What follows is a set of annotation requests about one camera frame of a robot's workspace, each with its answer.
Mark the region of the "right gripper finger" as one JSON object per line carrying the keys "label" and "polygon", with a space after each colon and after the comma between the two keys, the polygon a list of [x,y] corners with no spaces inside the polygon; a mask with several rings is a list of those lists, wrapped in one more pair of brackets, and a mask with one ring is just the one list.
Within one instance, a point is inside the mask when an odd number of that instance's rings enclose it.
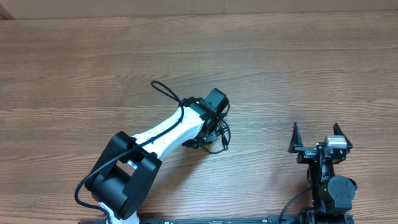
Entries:
{"label": "right gripper finger", "polygon": [[298,147],[303,147],[303,143],[302,143],[301,135],[299,133],[298,122],[295,121],[294,125],[293,125],[293,133],[292,133],[292,138],[290,140],[288,152],[289,153],[297,153],[296,148],[298,148]]}
{"label": "right gripper finger", "polygon": [[335,123],[335,124],[333,125],[333,135],[342,135],[342,136],[344,136],[345,139],[346,139],[346,141],[347,141],[347,143],[348,143],[348,146],[347,146],[347,148],[345,149],[346,152],[350,152],[350,151],[352,150],[353,144],[350,142],[350,140],[349,140],[349,139],[346,137],[346,135],[343,133],[343,131],[341,130],[341,128],[340,128],[340,126],[339,126],[338,123]]}

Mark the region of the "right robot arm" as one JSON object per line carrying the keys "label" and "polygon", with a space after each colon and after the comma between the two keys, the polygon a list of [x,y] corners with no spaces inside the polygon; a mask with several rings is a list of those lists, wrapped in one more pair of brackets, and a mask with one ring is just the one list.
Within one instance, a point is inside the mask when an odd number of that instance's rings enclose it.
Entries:
{"label": "right robot arm", "polygon": [[298,123],[293,125],[288,152],[297,155],[297,163],[308,165],[308,189],[296,195],[279,215],[284,219],[286,209],[307,193],[312,194],[312,207],[303,209],[295,223],[353,223],[347,212],[352,209],[357,183],[350,178],[336,175],[334,165],[343,162],[353,148],[338,123],[333,125],[333,134],[313,147],[305,147],[299,133]]}

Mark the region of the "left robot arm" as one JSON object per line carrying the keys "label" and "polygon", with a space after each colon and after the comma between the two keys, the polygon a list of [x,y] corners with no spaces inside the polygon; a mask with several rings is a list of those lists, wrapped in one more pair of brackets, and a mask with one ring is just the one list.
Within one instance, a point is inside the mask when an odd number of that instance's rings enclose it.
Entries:
{"label": "left robot arm", "polygon": [[106,145],[85,188],[104,211],[106,223],[139,223],[136,212],[146,199],[162,161],[179,146],[204,148],[222,137],[230,141],[222,122],[230,108],[227,96],[213,89],[206,98],[184,98],[177,111],[156,127],[130,136],[115,134]]}

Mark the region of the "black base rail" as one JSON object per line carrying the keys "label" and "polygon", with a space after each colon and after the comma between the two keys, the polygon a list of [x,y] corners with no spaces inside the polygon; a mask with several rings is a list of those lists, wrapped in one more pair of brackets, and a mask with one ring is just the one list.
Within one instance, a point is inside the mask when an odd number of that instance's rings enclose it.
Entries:
{"label": "black base rail", "polygon": [[202,219],[161,219],[161,218],[141,218],[141,224],[304,224],[304,223],[321,223],[321,224],[338,224],[347,223],[354,224],[353,216],[348,215],[346,218],[322,217],[320,214],[315,215],[312,221],[306,221],[303,215],[284,215],[279,220],[280,215],[269,215],[262,218],[202,218]]}

